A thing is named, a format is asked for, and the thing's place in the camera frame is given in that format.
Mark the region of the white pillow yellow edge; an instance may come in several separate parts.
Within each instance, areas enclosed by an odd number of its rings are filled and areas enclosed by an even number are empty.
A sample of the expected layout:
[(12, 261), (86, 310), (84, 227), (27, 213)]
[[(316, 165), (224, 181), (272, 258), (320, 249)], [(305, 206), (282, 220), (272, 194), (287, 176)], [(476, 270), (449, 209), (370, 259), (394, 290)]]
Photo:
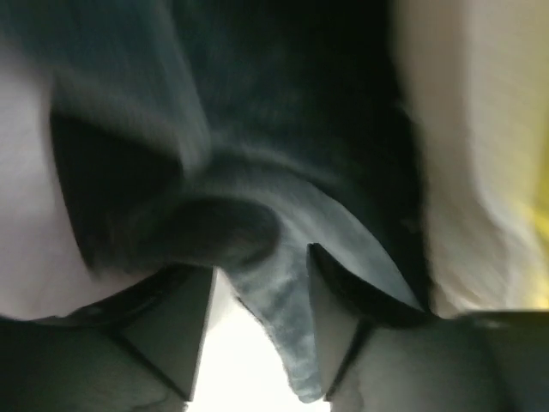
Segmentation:
[(548, 307), (548, 4), (398, 1), (435, 311)]

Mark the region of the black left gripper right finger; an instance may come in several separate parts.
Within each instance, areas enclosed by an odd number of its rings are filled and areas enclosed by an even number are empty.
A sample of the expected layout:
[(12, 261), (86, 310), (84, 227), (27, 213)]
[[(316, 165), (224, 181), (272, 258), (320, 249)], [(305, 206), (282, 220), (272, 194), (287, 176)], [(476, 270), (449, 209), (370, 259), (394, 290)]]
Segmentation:
[(307, 264), (333, 411), (547, 410), (546, 312), (438, 318), (376, 290), (319, 245)]

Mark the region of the grey plush pillowcase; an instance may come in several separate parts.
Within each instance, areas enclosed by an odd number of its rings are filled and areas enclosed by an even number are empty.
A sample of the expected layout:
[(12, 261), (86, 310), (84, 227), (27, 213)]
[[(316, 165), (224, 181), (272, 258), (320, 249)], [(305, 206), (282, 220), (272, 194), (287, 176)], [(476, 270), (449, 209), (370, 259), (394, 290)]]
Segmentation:
[(430, 285), (391, 1), (4, 1), (1, 43), (45, 88), (39, 129), (176, 161), (155, 195), (89, 220), (95, 275), (223, 269), (298, 399), (322, 395), (307, 254), (424, 309)]

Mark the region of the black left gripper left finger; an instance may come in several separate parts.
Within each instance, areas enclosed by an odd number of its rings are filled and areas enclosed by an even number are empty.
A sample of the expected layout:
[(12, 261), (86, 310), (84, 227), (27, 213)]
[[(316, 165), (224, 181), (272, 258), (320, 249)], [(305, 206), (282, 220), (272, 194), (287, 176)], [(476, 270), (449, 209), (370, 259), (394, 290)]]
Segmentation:
[(214, 273), (170, 268), (68, 318), (1, 322), (4, 411), (183, 411)]

